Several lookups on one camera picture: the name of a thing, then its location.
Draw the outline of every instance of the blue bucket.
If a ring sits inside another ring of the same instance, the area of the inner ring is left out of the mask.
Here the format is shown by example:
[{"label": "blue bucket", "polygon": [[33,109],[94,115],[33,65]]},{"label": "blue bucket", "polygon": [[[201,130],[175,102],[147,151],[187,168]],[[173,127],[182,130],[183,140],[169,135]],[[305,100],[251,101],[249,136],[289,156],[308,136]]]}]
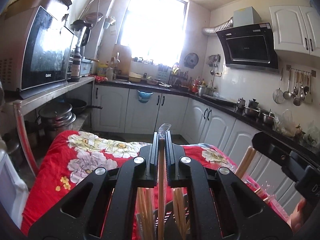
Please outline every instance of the blue bucket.
[{"label": "blue bucket", "polygon": [[138,91],[138,100],[140,103],[147,103],[153,93]]}]

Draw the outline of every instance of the yellow container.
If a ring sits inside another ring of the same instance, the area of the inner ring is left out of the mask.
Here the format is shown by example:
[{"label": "yellow container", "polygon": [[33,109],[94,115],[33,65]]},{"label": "yellow container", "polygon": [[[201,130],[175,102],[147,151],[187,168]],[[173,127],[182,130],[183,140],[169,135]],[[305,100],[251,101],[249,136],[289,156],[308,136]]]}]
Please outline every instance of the yellow container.
[{"label": "yellow container", "polygon": [[99,77],[106,77],[108,64],[99,63],[97,67],[97,75]]}]

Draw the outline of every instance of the microwave oven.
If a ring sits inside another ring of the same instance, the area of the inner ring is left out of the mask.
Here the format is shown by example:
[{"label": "microwave oven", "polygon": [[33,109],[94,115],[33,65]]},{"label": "microwave oven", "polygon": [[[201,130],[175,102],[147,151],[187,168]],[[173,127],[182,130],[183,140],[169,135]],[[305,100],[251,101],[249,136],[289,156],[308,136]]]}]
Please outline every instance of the microwave oven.
[{"label": "microwave oven", "polygon": [[217,32],[226,66],[279,73],[269,23],[239,26]]},{"label": "microwave oven", "polygon": [[39,92],[40,86],[71,78],[77,37],[43,7],[4,17],[0,39],[4,90],[20,95],[33,88]]}]

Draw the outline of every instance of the human hand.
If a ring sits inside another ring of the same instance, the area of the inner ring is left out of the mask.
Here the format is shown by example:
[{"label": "human hand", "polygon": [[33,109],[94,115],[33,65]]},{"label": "human hand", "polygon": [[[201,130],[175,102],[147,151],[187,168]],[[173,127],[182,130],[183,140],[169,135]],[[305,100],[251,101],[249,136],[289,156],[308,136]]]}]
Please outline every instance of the human hand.
[{"label": "human hand", "polygon": [[299,203],[297,204],[296,208],[294,209],[293,213],[289,216],[287,221],[288,225],[291,227],[292,232],[295,234],[297,233],[300,228],[304,224],[304,217],[302,209],[306,206],[307,201],[305,198],[301,198]]}]

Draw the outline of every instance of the window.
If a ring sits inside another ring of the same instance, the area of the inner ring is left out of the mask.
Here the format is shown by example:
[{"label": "window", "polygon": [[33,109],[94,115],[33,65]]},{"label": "window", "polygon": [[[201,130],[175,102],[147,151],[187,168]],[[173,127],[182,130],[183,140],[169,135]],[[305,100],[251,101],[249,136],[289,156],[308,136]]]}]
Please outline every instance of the window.
[{"label": "window", "polygon": [[181,0],[130,0],[118,43],[132,57],[172,66],[180,61],[186,8]]}]

